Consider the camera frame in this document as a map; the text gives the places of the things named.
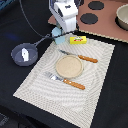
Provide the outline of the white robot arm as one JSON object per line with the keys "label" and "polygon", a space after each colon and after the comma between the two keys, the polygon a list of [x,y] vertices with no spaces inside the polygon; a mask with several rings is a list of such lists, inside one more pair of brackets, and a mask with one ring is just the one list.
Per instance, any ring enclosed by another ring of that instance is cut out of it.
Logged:
{"label": "white robot arm", "polygon": [[74,0],[49,0],[49,9],[64,32],[76,29],[78,8]]}

